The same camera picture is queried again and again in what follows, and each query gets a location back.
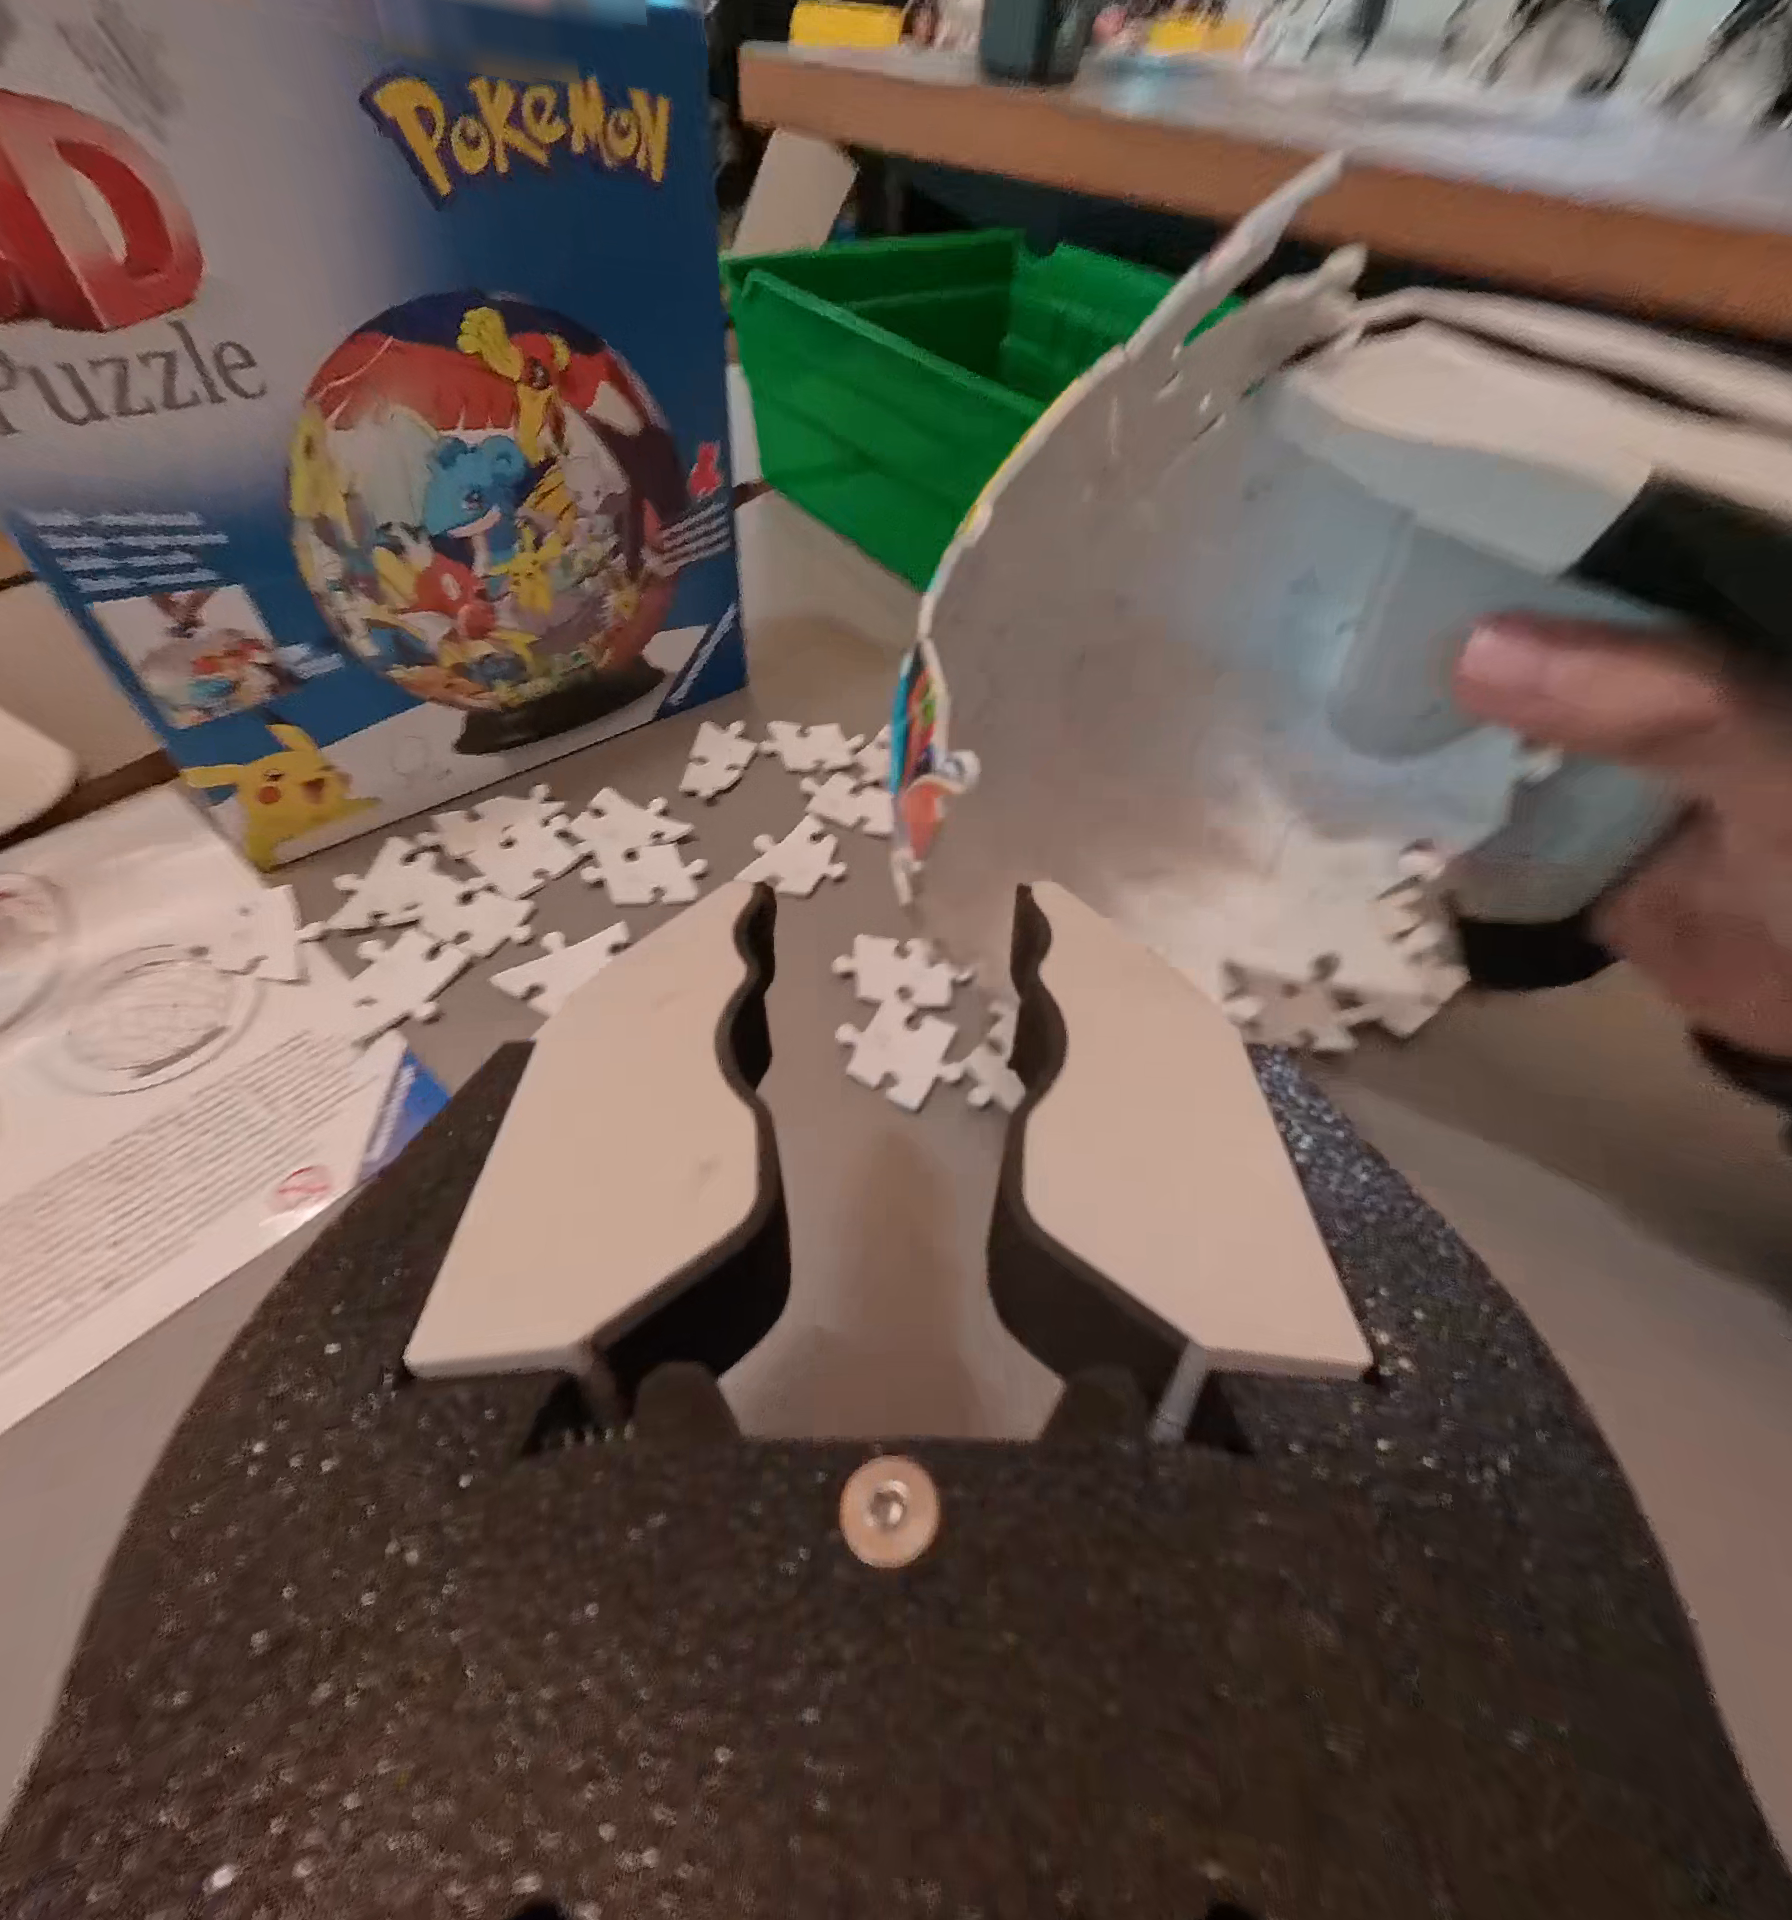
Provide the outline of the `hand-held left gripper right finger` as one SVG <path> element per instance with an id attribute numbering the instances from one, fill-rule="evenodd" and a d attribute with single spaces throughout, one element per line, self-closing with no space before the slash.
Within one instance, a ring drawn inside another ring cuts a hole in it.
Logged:
<path id="1" fill-rule="evenodd" d="M 1052 882 L 1016 891 L 990 1305 L 1149 1439 L 1238 1439 L 1232 1377 L 1370 1380 L 1374 1354 L 1230 1020 Z"/>

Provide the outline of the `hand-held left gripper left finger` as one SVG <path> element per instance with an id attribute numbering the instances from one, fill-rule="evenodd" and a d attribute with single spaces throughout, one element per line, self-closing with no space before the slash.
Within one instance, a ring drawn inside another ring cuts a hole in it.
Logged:
<path id="1" fill-rule="evenodd" d="M 538 1029 L 405 1347 L 418 1381 L 558 1380 L 586 1426 L 656 1380 L 714 1399 L 788 1305 L 761 1098 L 777 898 L 732 882 Z"/>

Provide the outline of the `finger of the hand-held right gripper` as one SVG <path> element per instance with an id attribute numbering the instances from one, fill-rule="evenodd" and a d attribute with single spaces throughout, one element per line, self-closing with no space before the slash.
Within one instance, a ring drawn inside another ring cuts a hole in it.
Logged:
<path id="1" fill-rule="evenodd" d="M 1792 451 L 1792 367 L 1508 296 L 1358 304 L 1321 351 L 1321 396 L 1344 423 L 1438 448 Z"/>
<path id="2" fill-rule="evenodd" d="M 1455 663 L 1495 613 L 1669 626 L 1640 591 L 1577 578 L 1649 472 L 1619 447 L 1619 402 L 1585 383 L 1490 350 L 1345 350 L 1282 375 L 1267 420 L 1387 538 L 1328 690 L 1350 748 L 1429 756 L 1469 734 Z"/>

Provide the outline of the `partly built puzzle ball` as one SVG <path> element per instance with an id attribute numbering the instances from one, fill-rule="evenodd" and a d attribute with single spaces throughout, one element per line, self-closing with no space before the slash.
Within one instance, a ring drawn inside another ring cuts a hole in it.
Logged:
<path id="1" fill-rule="evenodd" d="M 1241 298 L 1344 156 L 1280 185 L 1072 375 L 930 572 L 891 715 L 890 876 L 913 931 L 1014 998 L 1014 895 L 1054 882 L 1267 1044 L 1405 1039 L 1466 973 L 1450 825 L 1317 794 L 1305 681 L 1392 568 L 1267 415 L 1349 333 L 1364 250 Z"/>

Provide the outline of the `pile of white puzzle pieces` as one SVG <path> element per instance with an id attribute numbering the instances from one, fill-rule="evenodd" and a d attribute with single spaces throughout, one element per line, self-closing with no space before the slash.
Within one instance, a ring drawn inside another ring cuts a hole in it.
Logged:
<path id="1" fill-rule="evenodd" d="M 795 780 L 799 816 L 750 845 L 736 882 L 768 891 L 774 903 L 814 900 L 849 877 L 847 836 L 894 842 L 896 763 L 919 757 L 929 773 L 930 737 L 926 727 L 849 734 L 766 722 L 754 734 L 747 722 L 703 722 L 674 796 L 724 800 L 761 757 Z M 635 801 L 605 785 L 568 810 L 538 783 L 438 811 L 425 832 L 384 841 L 366 871 L 334 882 L 338 898 L 320 923 L 303 923 L 282 887 L 265 888 L 206 912 L 180 952 L 214 974 L 300 983 L 312 939 L 389 934 L 389 947 L 354 946 L 360 970 L 346 983 L 352 1033 L 366 1039 L 433 1019 L 470 964 L 524 947 L 524 959 L 491 973 L 489 986 L 550 1019 L 629 952 L 634 931 L 622 922 L 583 937 L 536 928 L 538 896 L 553 882 L 576 880 L 618 909 L 651 915 L 692 907 L 712 876 L 692 836 L 692 821 L 667 798 Z M 1014 1067 L 1012 1005 L 996 1004 L 971 1048 L 955 1050 L 971 969 L 920 936 L 859 931 L 834 954 L 830 973 L 861 1008 L 837 1034 L 850 1083 L 906 1114 L 919 1114 L 941 1088 L 958 1088 L 975 1111 L 1017 1108 L 1023 1083 Z"/>

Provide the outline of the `paper puzzle leaflet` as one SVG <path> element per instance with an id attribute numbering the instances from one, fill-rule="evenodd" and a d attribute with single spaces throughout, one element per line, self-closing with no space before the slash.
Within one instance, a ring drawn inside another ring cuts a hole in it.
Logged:
<path id="1" fill-rule="evenodd" d="M 180 952 L 267 891 L 153 789 L 0 855 L 0 1437 L 381 1171 L 447 1102 L 346 988 Z"/>

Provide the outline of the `blue puzzle box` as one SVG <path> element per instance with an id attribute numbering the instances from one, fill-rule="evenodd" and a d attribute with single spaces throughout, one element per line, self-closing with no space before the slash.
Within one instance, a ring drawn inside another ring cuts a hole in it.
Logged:
<path id="1" fill-rule="evenodd" d="M 0 528 L 261 869 L 747 684 L 692 4 L 0 4 Z"/>

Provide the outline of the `person's right hand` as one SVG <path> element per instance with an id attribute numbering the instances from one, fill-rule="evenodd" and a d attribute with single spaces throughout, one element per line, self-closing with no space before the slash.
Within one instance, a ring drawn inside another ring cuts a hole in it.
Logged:
<path id="1" fill-rule="evenodd" d="M 1792 699 L 1704 640 L 1497 615 L 1460 704 L 1563 756 L 1664 783 L 1676 825 L 1591 911 L 1600 947 L 1713 1043 L 1792 1063 Z"/>

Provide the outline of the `wooden workbench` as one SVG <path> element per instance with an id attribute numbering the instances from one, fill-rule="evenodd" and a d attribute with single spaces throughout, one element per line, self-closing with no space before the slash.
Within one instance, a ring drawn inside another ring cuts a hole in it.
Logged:
<path id="1" fill-rule="evenodd" d="M 1789 130 L 1101 56 L 1036 90 L 959 55 L 779 42 L 742 50 L 738 99 L 761 128 L 1216 224 L 1337 156 L 1300 235 L 1792 348 Z"/>

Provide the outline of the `green plastic bin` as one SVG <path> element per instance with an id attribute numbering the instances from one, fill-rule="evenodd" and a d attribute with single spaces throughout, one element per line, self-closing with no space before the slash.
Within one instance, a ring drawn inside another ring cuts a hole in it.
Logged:
<path id="1" fill-rule="evenodd" d="M 1012 229 L 734 257 L 720 274 L 763 479 L 910 588 L 1048 404 L 1172 289 Z"/>

